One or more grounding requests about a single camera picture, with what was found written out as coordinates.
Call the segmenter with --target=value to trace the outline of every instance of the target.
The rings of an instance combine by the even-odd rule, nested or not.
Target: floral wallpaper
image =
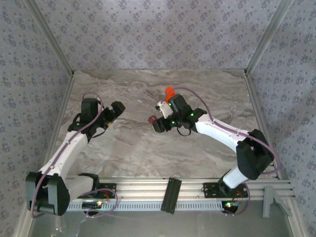
[[[36,0],[75,70],[243,69],[279,0]]]
[[[251,76],[311,236],[316,236],[315,26],[315,1],[295,0]]]
[[[23,1],[0,2],[0,237],[13,234],[25,177],[39,169],[69,76]]]

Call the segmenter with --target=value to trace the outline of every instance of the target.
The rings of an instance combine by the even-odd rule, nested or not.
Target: marble surface
[[[56,149],[74,116],[80,112],[82,95],[97,92],[106,106],[121,101],[125,112],[106,133],[92,139],[79,154],[69,174],[100,176],[221,177],[235,166],[236,155],[205,135],[182,137],[176,130],[156,133],[148,117],[162,116],[156,109],[167,86],[193,89],[206,101],[213,115],[233,126],[257,128],[243,71],[117,71],[75,72]],[[189,92],[181,93],[194,109],[203,104]]]

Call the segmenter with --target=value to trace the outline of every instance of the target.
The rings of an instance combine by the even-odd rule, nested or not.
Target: enclosure
[[[316,236],[315,25],[316,6],[308,0],[3,0],[0,236],[72,236],[79,226],[85,236],[89,225],[96,234],[111,228],[113,236],[128,234],[120,226],[130,236],[225,236],[225,225],[239,226],[239,235],[265,229],[262,236]],[[168,86],[193,89],[229,125],[261,130],[279,154],[280,172],[249,182],[253,200],[246,213],[223,219],[205,210],[174,218],[118,211],[118,218],[80,223],[81,214],[69,208],[61,219],[31,219],[25,177],[61,145],[87,91],[100,94],[106,106],[122,101],[126,110],[79,153],[69,178],[95,173],[122,184],[118,194],[125,201],[161,202],[162,178],[176,177],[187,185],[180,202],[201,201],[193,200],[200,197],[197,185],[222,177],[236,155],[202,134],[152,130],[147,119],[160,116],[155,106]],[[194,95],[177,93],[204,109]],[[272,205],[270,219],[261,217],[268,184],[292,216]],[[142,220],[124,219],[134,215]],[[243,228],[242,220],[253,227]],[[204,228],[209,222],[213,228]]]

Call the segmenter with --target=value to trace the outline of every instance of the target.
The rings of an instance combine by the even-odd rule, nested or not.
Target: red object
[[[149,122],[150,124],[153,124],[157,119],[158,119],[158,118],[157,118],[155,115],[153,115],[153,116],[151,116],[151,117],[148,118],[148,122]]]
[[[169,86],[166,88],[165,94],[168,94],[171,90],[173,90],[173,87]],[[176,94],[176,91],[173,90],[172,92],[170,92],[166,98],[165,98],[165,102],[168,103],[169,99],[174,96]]]

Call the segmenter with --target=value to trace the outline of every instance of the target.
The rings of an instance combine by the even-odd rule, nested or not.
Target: purple cable
[[[67,148],[67,146],[70,144],[70,142],[71,142],[79,133],[81,133],[83,130],[85,130],[87,127],[89,127],[91,124],[93,124],[93,123],[98,119],[98,117],[100,116],[100,114],[102,113],[103,101],[102,101],[101,97],[100,97],[97,93],[95,93],[95,92],[86,92],[85,94],[83,94],[82,99],[84,99],[85,95],[87,95],[87,94],[93,94],[93,95],[96,95],[96,96],[99,98],[100,103],[101,103],[101,109],[99,110],[97,116],[96,116],[90,123],[88,123],[86,126],[84,126],[83,128],[81,128],[78,132],[76,132],[76,133],[68,140],[68,143],[66,143],[66,144],[62,147],[62,149],[60,149],[59,153],[57,154],[57,156],[56,156],[55,159],[53,160],[53,162],[52,162],[52,164],[50,165],[50,167],[47,169],[47,171],[44,172],[44,174],[43,174],[43,175],[41,176],[41,178],[39,179],[39,182],[38,182],[38,184],[36,185],[36,188],[35,188],[35,192],[34,192],[33,199],[32,199],[32,204],[31,204],[31,208],[30,208],[30,212],[31,212],[32,218],[38,218],[38,217],[44,215],[44,213],[39,214],[39,215],[37,215],[37,216],[34,215],[34,207],[35,207],[36,197],[37,197],[38,192],[39,192],[39,190],[40,190],[40,186],[41,186],[41,184],[42,184],[44,178],[46,177],[46,175],[47,175],[47,174],[49,173],[49,171],[51,170],[51,167],[54,166],[54,165],[57,163],[59,157],[60,157],[61,154],[64,152],[64,150]]]
[[[235,131],[235,130],[229,128],[229,127],[225,127],[225,126],[219,124],[216,120],[214,120],[214,118],[213,118],[213,116],[212,116],[212,113],[211,113],[211,111],[210,111],[208,105],[204,102],[204,100],[203,100],[197,93],[195,93],[195,92],[194,92],[193,90],[191,90],[191,89],[188,89],[188,88],[185,88],[185,87],[176,87],[176,88],[173,88],[172,90],[170,90],[170,91],[165,95],[165,97],[163,98],[163,100],[162,100],[161,102],[165,101],[165,99],[166,99],[166,97],[167,97],[167,95],[168,95],[169,93],[171,93],[171,92],[174,91],[174,90],[179,90],[179,89],[187,90],[187,91],[191,92],[193,95],[195,95],[195,96],[204,104],[204,106],[206,107],[206,110],[207,110],[207,113],[208,113],[208,115],[209,115],[209,118],[211,119],[211,121],[212,121],[214,124],[216,124],[217,126],[219,126],[220,128],[222,128],[222,129],[224,129],[224,130],[226,130],[226,131],[228,131],[228,132],[232,132],[232,133],[234,133],[234,134],[237,134],[237,133],[238,133],[237,131]],[[244,136],[244,137],[247,137],[247,138],[249,138],[249,139],[251,139],[251,140],[253,140],[253,141],[257,142],[257,143],[259,143],[259,144],[262,145],[262,146],[264,146],[264,147],[267,148],[267,149],[273,154],[273,156],[275,157],[275,159],[276,159],[276,164],[277,164],[276,169],[273,170],[273,171],[269,171],[269,172],[263,172],[262,174],[274,174],[274,173],[277,173],[277,172],[281,169],[281,162],[280,162],[280,159],[279,159],[278,155],[276,154],[276,152],[274,151],[274,149],[272,149],[269,145],[267,145],[267,144],[264,143],[263,141],[261,141],[261,140],[255,138],[255,137],[253,137],[253,136],[251,136],[251,135],[249,135],[249,134],[245,134],[245,133],[242,133],[242,132],[240,132],[239,134],[242,135],[242,136]]]
[[[93,193],[96,193],[96,192],[99,192],[99,191],[111,192],[112,194],[114,194],[116,202],[115,202],[114,206],[112,207],[112,209],[111,209],[110,211],[108,211],[108,212],[106,212],[106,213],[103,213],[103,214],[101,214],[101,215],[90,216],[90,215],[88,215],[88,213],[91,212],[91,211],[96,211],[96,212],[98,212],[98,213],[100,213],[101,211],[99,211],[99,210],[97,210],[97,209],[94,209],[94,208],[91,208],[91,209],[87,210],[87,213],[86,213],[86,217],[87,217],[87,218],[99,218],[99,217],[102,217],[102,216],[108,216],[108,215],[110,215],[110,213],[112,213],[112,212],[117,208],[117,206],[118,206],[118,203],[119,203],[118,195],[117,195],[116,192],[114,192],[112,189],[108,189],[108,188],[96,189],[96,190],[92,190],[92,191],[90,191],[90,192],[84,193],[84,194],[82,194],[81,196],[88,195],[88,194],[93,194]]]

